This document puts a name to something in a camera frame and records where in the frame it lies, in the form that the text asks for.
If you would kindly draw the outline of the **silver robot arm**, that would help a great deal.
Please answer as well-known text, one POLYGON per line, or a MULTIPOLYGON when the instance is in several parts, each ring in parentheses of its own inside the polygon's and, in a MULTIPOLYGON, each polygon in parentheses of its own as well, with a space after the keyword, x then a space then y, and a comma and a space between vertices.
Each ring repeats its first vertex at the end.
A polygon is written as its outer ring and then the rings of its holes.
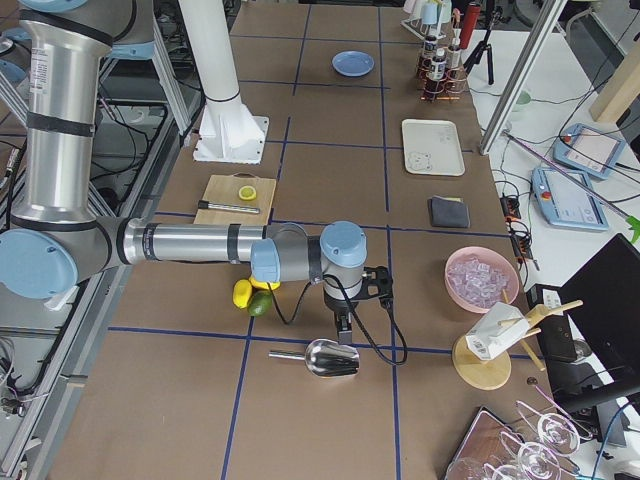
POLYGON ((26 1, 32 39, 23 199, 1 236, 1 281, 47 299, 104 270, 148 261, 249 263, 262 282, 322 283, 340 343, 352 340, 364 295, 366 237, 338 221, 310 236, 295 225, 159 224, 88 207, 101 60, 154 52, 149 1, 26 1))

